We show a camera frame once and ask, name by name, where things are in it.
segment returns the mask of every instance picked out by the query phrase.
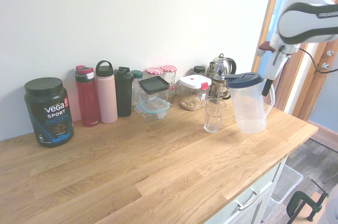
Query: black water bottle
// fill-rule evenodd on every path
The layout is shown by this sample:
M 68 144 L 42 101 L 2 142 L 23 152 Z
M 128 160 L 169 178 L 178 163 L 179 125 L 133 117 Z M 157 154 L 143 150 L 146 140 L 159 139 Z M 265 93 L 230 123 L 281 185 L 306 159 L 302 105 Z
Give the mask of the black water bottle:
M 134 75 L 128 67 L 119 67 L 114 76 L 117 115 L 119 117 L 128 117 L 132 114 L 132 83 Z

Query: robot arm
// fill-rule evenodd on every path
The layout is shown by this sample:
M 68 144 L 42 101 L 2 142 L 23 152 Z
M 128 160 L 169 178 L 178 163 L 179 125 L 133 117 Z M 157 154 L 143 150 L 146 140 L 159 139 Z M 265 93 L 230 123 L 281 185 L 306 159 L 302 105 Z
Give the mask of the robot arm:
M 301 43 L 330 42 L 338 39 L 338 4 L 330 0 L 287 0 L 269 45 L 261 50 L 273 52 L 264 77 L 263 95 Z

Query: protein powder tub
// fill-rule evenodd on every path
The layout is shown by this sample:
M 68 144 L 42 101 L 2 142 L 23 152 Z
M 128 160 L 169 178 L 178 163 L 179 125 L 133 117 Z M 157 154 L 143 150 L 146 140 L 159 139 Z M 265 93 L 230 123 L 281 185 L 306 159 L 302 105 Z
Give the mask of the protein powder tub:
M 74 134 L 67 91 L 58 78 L 40 78 L 25 84 L 25 102 L 37 142 L 56 147 Z

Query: black container lid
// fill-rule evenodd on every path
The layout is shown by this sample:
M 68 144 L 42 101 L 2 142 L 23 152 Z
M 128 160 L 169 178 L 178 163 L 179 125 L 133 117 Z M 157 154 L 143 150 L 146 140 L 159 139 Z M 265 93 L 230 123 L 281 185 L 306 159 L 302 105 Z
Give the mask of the black container lid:
M 140 80 L 139 86 L 148 94 L 152 95 L 157 92 L 169 89 L 170 84 L 161 76 L 155 76 L 149 79 Z
M 60 92 L 63 88 L 62 80 L 46 77 L 31 80 L 25 84 L 25 90 L 32 96 L 49 96 Z
M 196 72 L 196 73 L 205 72 L 205 67 L 195 66 L 194 67 L 194 72 Z
M 246 72 L 242 74 L 229 74 L 225 77 L 228 88 L 247 88 L 264 81 L 259 73 Z
M 108 66 L 101 66 L 101 64 L 107 62 L 109 65 Z M 95 68 L 96 76 L 98 77 L 109 77 L 114 74 L 114 69 L 112 68 L 112 65 L 109 61 L 107 60 L 101 60 L 98 62 Z
M 131 83 L 134 80 L 134 75 L 126 67 L 119 67 L 114 76 L 117 83 Z

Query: butcher block counter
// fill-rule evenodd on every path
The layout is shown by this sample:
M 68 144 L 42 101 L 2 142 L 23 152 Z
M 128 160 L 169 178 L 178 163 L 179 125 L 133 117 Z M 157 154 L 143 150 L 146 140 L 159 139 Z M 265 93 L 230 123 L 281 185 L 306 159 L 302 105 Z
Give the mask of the butcher block counter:
M 215 134 L 204 108 L 174 104 L 155 122 L 74 122 L 56 148 L 33 134 L 0 142 L 0 223 L 206 222 L 317 131 L 273 109 L 264 132 L 245 134 L 227 104 Z

